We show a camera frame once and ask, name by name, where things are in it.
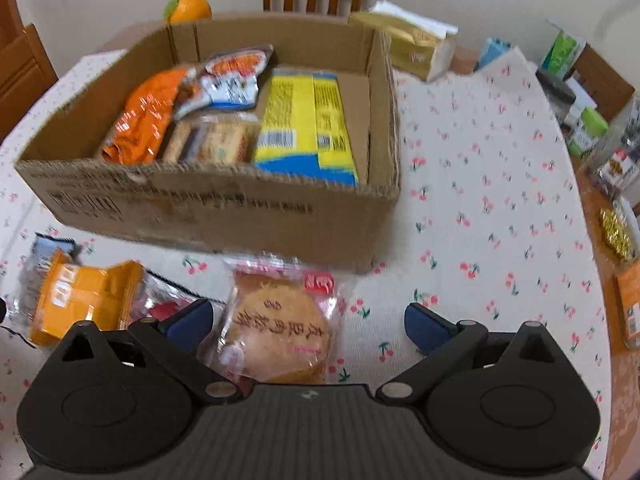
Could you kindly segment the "black red snack packet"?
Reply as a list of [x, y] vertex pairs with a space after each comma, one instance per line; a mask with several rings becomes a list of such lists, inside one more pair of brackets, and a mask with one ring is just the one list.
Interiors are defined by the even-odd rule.
[[194, 352], [216, 328], [226, 304], [207, 298], [149, 270], [142, 273], [134, 293], [130, 322], [152, 318], [160, 332], [177, 348]]

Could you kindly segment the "round cake clear packet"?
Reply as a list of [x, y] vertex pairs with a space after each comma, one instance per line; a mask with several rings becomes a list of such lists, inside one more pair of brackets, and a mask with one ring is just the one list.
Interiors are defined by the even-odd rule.
[[325, 382], [354, 280], [274, 255], [230, 256], [224, 264], [230, 295], [198, 359], [237, 384]]

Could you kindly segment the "orange square snack packet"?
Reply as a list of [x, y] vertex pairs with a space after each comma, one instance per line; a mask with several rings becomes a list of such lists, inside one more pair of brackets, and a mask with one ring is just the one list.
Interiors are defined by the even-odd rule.
[[107, 269], [80, 266], [57, 250], [40, 288], [30, 341], [56, 344], [80, 321], [93, 322], [100, 330], [123, 330], [131, 322], [143, 272], [132, 260]]

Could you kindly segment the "grey dark snack packet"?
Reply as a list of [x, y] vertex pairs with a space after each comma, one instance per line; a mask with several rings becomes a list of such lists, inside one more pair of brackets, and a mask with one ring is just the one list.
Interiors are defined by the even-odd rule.
[[60, 250], [73, 258], [76, 242], [72, 238], [53, 237], [37, 233], [29, 254], [23, 261], [11, 301], [11, 320], [26, 327], [32, 322], [38, 304], [40, 289], [50, 270], [54, 254]]

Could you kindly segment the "orange foil snack bag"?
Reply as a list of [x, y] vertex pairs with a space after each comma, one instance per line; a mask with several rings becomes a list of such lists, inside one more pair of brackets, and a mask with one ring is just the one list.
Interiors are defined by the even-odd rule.
[[186, 66], [163, 70], [130, 93], [115, 122], [114, 132], [102, 148], [104, 162], [125, 166], [154, 162], [189, 70]]

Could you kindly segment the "yellow blue biscuit pack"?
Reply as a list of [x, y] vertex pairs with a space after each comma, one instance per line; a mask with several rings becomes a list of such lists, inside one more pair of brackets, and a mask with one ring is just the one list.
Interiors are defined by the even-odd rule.
[[334, 73], [292, 68], [272, 72], [253, 165], [277, 174], [359, 183]]

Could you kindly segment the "white blue fish snack bag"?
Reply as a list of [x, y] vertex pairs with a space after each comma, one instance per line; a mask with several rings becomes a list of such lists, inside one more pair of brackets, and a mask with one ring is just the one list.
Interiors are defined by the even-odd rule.
[[267, 69], [273, 46], [217, 53], [186, 71], [180, 81], [172, 117], [175, 122], [201, 110], [242, 112], [258, 100], [258, 79]]

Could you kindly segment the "cherry print tablecloth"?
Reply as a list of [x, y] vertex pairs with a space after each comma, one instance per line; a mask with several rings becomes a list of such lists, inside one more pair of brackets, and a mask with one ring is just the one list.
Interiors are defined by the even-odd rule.
[[[71, 238], [85, 266], [138, 260], [191, 292], [224, 301], [221, 256], [127, 243], [62, 226], [13, 169], [44, 120], [124, 55], [84, 56], [1, 145], [1, 297], [17, 290], [37, 233]], [[329, 382], [376, 388], [420, 356], [405, 335], [411, 301], [497, 332], [548, 328], [588, 386], [601, 425], [586, 460], [603, 479], [611, 427], [608, 322], [574, 170], [520, 51], [473, 76], [422, 84], [396, 73], [401, 194], [371, 271], [351, 281]], [[46, 356], [1, 327], [1, 479], [32, 466], [17, 404]]]

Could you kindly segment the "gold ornament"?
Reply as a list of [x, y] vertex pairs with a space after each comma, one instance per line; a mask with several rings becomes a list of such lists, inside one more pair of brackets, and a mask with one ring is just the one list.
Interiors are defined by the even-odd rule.
[[634, 258], [634, 248], [632, 248], [631, 238], [623, 217], [615, 209], [602, 208], [599, 211], [599, 219], [605, 244], [615, 252], [620, 260], [631, 261]]

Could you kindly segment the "open cardboard box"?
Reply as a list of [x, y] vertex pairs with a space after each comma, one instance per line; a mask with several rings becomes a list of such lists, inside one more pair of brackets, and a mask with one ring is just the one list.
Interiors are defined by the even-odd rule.
[[[236, 167], [99, 160], [131, 92], [179, 64], [270, 44], [287, 68], [327, 70], [341, 87], [359, 182], [347, 186]], [[59, 222], [197, 252], [274, 252], [367, 271], [400, 195], [390, 42], [339, 18], [224, 14], [140, 38], [32, 137], [15, 170]]]

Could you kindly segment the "glass jar with pens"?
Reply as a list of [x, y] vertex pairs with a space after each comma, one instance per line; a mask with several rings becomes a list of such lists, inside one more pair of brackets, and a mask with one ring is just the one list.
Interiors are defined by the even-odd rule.
[[588, 174], [609, 198], [620, 196], [639, 177], [639, 96], [631, 100], [624, 128], [603, 139], [590, 156]]

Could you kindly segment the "green lid bottle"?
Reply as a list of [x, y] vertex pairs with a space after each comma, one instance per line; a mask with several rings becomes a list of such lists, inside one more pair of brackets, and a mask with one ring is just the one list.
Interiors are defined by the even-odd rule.
[[592, 107], [585, 107], [567, 142], [570, 154], [584, 158], [608, 132], [608, 122]]

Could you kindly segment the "black lid glass jar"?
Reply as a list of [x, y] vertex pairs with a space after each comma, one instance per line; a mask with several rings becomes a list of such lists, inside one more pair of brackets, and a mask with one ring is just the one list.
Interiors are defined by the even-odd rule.
[[536, 78], [551, 106], [556, 121], [562, 125], [576, 101], [574, 91], [561, 78], [538, 68]]

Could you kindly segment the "gold tissue pack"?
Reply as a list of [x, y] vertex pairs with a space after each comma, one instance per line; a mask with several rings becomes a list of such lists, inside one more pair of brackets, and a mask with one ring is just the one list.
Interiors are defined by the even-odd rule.
[[390, 37], [390, 60], [396, 70], [433, 81], [450, 69], [458, 26], [413, 13], [387, 0], [378, 0], [367, 11], [352, 12], [348, 21]]

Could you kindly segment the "right wooden chair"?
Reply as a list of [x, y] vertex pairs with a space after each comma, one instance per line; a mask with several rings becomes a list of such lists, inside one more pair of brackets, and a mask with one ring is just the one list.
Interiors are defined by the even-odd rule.
[[575, 61], [570, 76], [597, 104], [600, 115], [608, 122], [620, 114], [634, 95], [634, 86], [586, 44]]

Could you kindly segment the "light blue box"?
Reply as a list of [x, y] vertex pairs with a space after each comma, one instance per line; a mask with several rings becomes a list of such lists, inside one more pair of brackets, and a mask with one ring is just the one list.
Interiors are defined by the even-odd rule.
[[512, 48], [510, 41], [502, 40], [497, 37], [489, 37], [484, 46], [480, 49], [475, 70], [480, 70], [503, 53], [508, 52]]

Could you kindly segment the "left wooden chair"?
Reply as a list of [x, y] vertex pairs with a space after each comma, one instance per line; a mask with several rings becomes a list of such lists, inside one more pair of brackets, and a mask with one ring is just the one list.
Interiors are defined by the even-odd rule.
[[0, 141], [58, 81], [33, 24], [1, 51]]

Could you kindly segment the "green white carton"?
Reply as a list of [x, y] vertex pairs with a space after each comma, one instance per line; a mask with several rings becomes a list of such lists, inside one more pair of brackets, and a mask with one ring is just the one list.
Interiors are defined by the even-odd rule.
[[566, 79], [582, 55], [587, 41], [569, 32], [553, 18], [546, 18], [546, 22], [555, 29], [556, 36], [539, 67], [555, 77]]

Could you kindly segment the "orange fruit with leaf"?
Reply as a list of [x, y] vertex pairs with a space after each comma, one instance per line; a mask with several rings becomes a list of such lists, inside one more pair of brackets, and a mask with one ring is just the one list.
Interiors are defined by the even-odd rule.
[[169, 0], [163, 12], [163, 19], [168, 24], [207, 20], [212, 16], [207, 0]]

